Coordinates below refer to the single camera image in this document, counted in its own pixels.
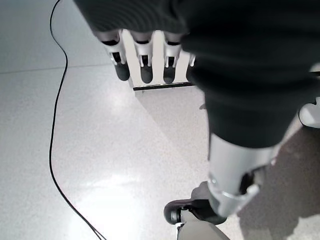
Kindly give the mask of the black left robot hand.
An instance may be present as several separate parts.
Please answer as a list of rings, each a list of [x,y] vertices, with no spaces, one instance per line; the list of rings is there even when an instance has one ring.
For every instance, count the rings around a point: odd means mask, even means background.
[[[187,79],[204,93],[209,202],[226,218],[260,190],[296,111],[320,92],[317,0],[77,0],[93,34],[160,30],[192,55]]]

